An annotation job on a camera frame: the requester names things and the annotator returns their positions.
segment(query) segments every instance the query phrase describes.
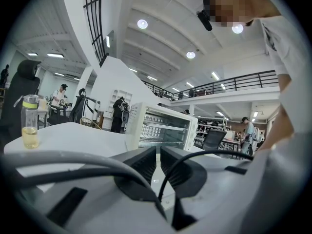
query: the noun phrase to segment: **black railing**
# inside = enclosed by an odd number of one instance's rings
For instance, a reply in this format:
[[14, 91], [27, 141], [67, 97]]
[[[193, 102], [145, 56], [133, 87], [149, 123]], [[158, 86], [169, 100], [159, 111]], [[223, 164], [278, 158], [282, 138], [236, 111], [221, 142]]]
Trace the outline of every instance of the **black railing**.
[[275, 70], [234, 77], [174, 93], [172, 100], [214, 95], [225, 92], [278, 86]]
[[173, 93], [167, 91], [167, 90], [164, 90], [160, 87], [157, 87], [149, 82], [146, 82], [146, 81], [143, 81], [142, 82], [154, 93], [154, 95], [160, 97], [160, 98], [165, 98], [165, 99], [168, 99], [168, 100], [172, 100], [172, 96], [173, 96]]
[[83, 8], [86, 9], [92, 46], [101, 67], [106, 58], [102, 32], [102, 0], [85, 0]]

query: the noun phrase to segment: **forearm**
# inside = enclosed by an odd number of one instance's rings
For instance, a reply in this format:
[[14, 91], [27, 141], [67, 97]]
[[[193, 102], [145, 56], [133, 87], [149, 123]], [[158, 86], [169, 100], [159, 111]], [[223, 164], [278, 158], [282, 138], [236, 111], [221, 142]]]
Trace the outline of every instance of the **forearm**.
[[274, 144], [280, 140], [290, 137], [293, 134], [293, 126], [284, 108], [281, 106], [272, 126], [272, 129], [267, 136], [259, 151], [270, 149]]

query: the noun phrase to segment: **transparent bottle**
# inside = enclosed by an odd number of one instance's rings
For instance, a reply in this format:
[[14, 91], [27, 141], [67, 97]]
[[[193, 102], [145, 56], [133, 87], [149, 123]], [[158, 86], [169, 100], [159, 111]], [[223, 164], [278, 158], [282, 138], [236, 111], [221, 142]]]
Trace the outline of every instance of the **transparent bottle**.
[[38, 103], [39, 97], [27, 95], [20, 97], [14, 106], [23, 98], [21, 109], [21, 135], [24, 146], [28, 149], [35, 149], [39, 146], [38, 140]]

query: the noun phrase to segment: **brown wall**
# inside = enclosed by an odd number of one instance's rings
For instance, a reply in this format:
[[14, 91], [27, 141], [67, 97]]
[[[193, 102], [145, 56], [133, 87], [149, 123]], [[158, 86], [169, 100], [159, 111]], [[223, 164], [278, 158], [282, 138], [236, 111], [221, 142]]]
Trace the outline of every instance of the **brown wall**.
[[[244, 129], [246, 128], [245, 124], [235, 122], [228, 122], [227, 126], [232, 126], [232, 131], [235, 131], [235, 134], [237, 134], [238, 132], [243, 133]], [[260, 130], [267, 130], [267, 124], [253, 124], [253, 126], [259, 128]]]

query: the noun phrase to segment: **black cap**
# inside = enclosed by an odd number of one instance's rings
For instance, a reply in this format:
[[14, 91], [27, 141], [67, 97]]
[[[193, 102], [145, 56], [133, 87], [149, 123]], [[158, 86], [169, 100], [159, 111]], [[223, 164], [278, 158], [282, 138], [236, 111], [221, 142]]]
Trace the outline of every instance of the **black cap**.
[[62, 84], [61, 87], [66, 90], [66, 88], [68, 88], [68, 86], [66, 84]]
[[244, 121], [248, 119], [247, 117], [243, 117], [241, 123], [244, 123]]

